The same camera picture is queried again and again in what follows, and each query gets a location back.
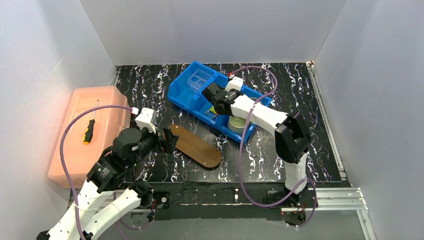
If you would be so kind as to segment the blue three-compartment plastic bin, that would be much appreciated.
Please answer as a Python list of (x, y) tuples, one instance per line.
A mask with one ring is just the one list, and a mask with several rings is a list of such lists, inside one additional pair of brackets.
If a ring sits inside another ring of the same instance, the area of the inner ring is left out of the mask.
[[(206, 82), (206, 84), (199, 90), (194, 91), (191, 90), (189, 85), (187, 84), (187, 80), (191, 74), (194, 73), (195, 70), (206, 70), (213, 72), (212, 77)], [(249, 121), (249, 128), (246, 131), (244, 140), (241, 139), (242, 136), (235, 134), (234, 132), (228, 129), (228, 115), (214, 115), (209, 112), (209, 109), (213, 107), (213, 104), (208, 102), (208, 100), (203, 96), (202, 91), (208, 87), (211, 83), (216, 83), (220, 87), (226, 87), (229, 81), (229, 77), (200, 63), (197, 61), (193, 61), (169, 86), (168, 89), (168, 99), (180, 107), (181, 109), (189, 112), (194, 115), (207, 125), (215, 128), (222, 134), (230, 137), (231, 139), (237, 141), (238, 143), (246, 144), (247, 140), (251, 137), (253, 130), (258, 125), (258, 119), (260, 116), (260, 112), (255, 110), (252, 113)], [(241, 88), (241, 92), (247, 98), (255, 98), (258, 99), (262, 96), (258, 91), (246, 86), (243, 84)]]

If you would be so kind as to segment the oval wooden tray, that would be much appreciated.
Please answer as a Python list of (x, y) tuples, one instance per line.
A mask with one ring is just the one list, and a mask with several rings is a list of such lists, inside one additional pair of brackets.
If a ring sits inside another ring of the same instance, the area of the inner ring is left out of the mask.
[(184, 153), (206, 170), (214, 170), (221, 165), (222, 153), (211, 144), (178, 124), (168, 125), (173, 135), (178, 136), (176, 149)]

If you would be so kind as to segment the light green ceramic mug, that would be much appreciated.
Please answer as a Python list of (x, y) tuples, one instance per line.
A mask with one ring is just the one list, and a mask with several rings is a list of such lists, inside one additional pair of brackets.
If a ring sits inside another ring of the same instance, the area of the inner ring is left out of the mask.
[(227, 128), (233, 133), (241, 136), (243, 133), (245, 124), (246, 124), (246, 119), (237, 117), (237, 116), (230, 116), (228, 119)]

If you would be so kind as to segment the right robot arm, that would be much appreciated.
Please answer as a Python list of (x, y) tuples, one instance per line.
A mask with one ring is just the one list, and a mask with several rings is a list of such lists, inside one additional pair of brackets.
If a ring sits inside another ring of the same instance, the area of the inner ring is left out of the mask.
[(219, 115), (245, 119), (246, 124), (253, 123), (274, 136), (276, 153), (285, 167), (285, 196), (274, 205), (285, 201), (294, 205), (302, 202), (308, 191), (306, 160), (311, 144), (310, 130), (303, 116), (298, 112), (271, 109), (237, 89), (225, 90), (214, 82), (202, 94)]

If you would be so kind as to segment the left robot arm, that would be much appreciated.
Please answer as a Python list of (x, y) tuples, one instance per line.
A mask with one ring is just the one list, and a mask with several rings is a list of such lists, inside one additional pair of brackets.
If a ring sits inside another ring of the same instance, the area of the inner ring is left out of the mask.
[(102, 204), (133, 173), (134, 168), (150, 152), (172, 154), (179, 136), (170, 127), (163, 134), (144, 127), (125, 128), (93, 165), (81, 190), (61, 220), (50, 230), (42, 231), (38, 240), (96, 240), (112, 224), (129, 211), (148, 208), (153, 202), (153, 188), (139, 179), (106, 207)]

